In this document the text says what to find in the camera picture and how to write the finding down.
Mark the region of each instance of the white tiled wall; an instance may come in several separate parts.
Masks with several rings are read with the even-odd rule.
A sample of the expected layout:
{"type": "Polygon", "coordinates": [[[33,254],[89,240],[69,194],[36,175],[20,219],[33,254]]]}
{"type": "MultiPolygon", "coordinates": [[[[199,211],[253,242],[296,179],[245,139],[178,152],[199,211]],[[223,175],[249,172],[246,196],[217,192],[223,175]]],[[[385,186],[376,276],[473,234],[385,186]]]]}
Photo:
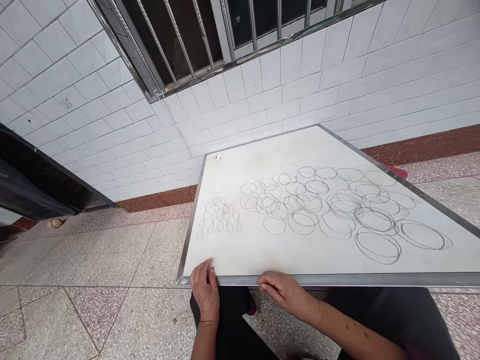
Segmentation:
{"type": "Polygon", "coordinates": [[[8,3],[0,121],[113,201],[313,124],[362,149],[480,123],[478,0],[387,0],[152,105],[86,0],[8,3]]]}

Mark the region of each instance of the sketch marks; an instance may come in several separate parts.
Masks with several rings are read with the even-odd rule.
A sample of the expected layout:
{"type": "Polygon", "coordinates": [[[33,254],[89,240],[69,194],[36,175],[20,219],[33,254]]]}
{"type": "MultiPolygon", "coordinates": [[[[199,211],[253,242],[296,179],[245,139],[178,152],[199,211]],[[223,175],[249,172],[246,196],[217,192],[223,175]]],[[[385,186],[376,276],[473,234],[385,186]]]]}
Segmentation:
{"type": "Polygon", "coordinates": [[[393,191],[396,182],[380,170],[287,163],[272,177],[243,184],[240,205],[263,215],[263,227],[271,234],[290,229],[306,236],[318,230],[332,239],[354,240],[380,264],[398,261],[402,241],[425,250],[450,248],[448,236],[408,219],[419,203],[393,191]]]}
{"type": "Polygon", "coordinates": [[[219,233],[226,230],[231,234],[235,230],[238,232],[242,231],[240,213],[234,210],[230,215],[230,209],[224,197],[214,197],[211,202],[205,205],[205,211],[202,214],[202,219],[198,226],[199,231],[196,234],[197,240],[200,240],[205,232],[210,234],[215,230],[219,233]]]}

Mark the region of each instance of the whiteboard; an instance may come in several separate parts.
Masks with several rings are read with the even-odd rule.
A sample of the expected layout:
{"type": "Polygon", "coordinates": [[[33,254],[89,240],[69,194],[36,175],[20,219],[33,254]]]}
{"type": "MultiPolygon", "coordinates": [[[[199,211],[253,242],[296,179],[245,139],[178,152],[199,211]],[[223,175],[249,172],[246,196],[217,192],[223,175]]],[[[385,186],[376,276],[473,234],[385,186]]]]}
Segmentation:
{"type": "Polygon", "coordinates": [[[190,225],[186,277],[480,272],[478,237],[319,126],[207,155],[190,225]]]}

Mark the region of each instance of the terrazzo floor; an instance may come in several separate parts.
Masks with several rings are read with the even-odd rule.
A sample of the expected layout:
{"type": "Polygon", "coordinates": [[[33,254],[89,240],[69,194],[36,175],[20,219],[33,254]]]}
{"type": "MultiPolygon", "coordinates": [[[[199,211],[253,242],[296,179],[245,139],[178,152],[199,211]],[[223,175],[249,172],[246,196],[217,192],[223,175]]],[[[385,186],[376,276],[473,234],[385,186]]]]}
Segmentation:
{"type": "MultiPolygon", "coordinates": [[[[480,152],[401,166],[480,226],[480,152]]],[[[190,290],[175,285],[192,204],[99,210],[39,223],[0,249],[1,359],[188,359],[190,290]]],[[[462,359],[480,354],[480,289],[432,288],[462,359]]],[[[330,339],[258,291],[247,321],[281,358],[336,359],[330,339]]]]}

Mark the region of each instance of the red object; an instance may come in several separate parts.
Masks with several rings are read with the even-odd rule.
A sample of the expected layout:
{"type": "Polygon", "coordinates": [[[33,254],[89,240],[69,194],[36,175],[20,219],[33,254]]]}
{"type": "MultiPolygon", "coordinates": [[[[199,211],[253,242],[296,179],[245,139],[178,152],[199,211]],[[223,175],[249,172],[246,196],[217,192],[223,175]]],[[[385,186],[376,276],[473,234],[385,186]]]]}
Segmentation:
{"type": "Polygon", "coordinates": [[[393,171],[395,174],[397,174],[402,179],[406,179],[406,178],[409,177],[409,173],[406,170],[403,170],[403,169],[400,169],[400,168],[394,167],[394,166],[388,166],[388,165],[384,165],[384,166],[389,168],[391,171],[393,171]]]}

